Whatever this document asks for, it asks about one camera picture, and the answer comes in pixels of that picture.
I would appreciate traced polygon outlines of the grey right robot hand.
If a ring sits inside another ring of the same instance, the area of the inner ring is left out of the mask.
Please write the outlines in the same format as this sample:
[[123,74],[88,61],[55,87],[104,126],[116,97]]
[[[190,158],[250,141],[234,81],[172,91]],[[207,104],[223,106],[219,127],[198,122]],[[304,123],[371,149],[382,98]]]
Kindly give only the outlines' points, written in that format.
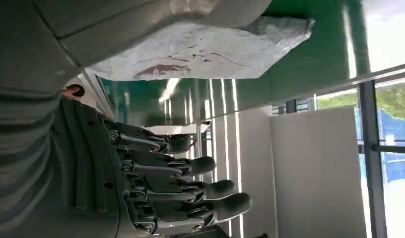
[[0,0],[0,238],[139,238],[84,68],[172,23],[241,27],[268,0]]

